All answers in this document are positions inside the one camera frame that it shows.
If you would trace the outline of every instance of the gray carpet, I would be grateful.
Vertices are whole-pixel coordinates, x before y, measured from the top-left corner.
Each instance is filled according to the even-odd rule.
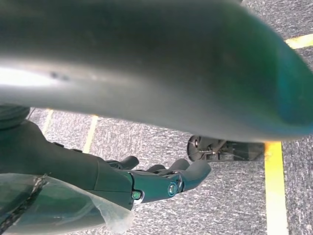
[[[287,39],[313,33],[311,0],[247,0],[257,13]],[[313,47],[299,49],[313,68]],[[48,111],[35,110],[31,120],[43,128]],[[54,111],[46,132],[51,141],[83,149],[91,116]],[[121,160],[135,155],[140,168],[186,158],[188,133],[100,118],[91,153]],[[283,144],[287,208],[290,235],[311,235],[313,205],[313,138]],[[128,235],[265,235],[263,160],[250,163],[212,164],[212,173],[197,190],[174,199],[138,205]],[[78,235],[110,234],[106,229]]]

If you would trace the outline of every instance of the gray metal tube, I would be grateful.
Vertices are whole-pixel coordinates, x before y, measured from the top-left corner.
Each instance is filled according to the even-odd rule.
[[[1,3],[2,102],[236,141],[287,140],[312,130],[310,70],[236,3]],[[280,79],[287,87],[279,87]]]

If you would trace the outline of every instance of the clear plastic sheet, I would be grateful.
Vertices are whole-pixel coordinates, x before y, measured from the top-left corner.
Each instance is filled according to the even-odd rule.
[[[36,176],[0,174],[0,221],[26,200]],[[48,182],[35,202],[6,234],[54,235],[106,225],[125,232],[133,222],[131,211],[63,181]]]

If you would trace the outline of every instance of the yellow tape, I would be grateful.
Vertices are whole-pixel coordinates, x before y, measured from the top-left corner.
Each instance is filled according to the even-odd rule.
[[[46,134],[47,130],[48,129],[51,119],[52,119],[52,114],[53,114],[53,109],[48,109],[48,114],[46,117],[46,120],[44,124],[44,127],[42,128],[42,134],[44,135]]]
[[[97,128],[97,123],[98,122],[98,116],[93,116],[91,119],[91,124],[90,125],[90,129],[88,134],[87,135],[86,143],[84,146],[84,153],[89,153],[90,148],[91,147],[92,140],[94,139],[94,132]]]
[[[268,235],[288,235],[281,142],[265,143],[265,185]]]
[[[285,42],[293,49],[311,47],[313,46],[313,33],[296,38],[290,38],[286,40]]]

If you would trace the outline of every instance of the screw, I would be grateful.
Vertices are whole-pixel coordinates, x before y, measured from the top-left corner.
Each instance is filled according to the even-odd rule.
[[[141,193],[140,192],[133,192],[131,197],[134,200],[139,200],[141,198]]]
[[[170,197],[174,196],[177,193],[177,185],[175,182],[170,182],[170,184],[168,186],[167,192]]]

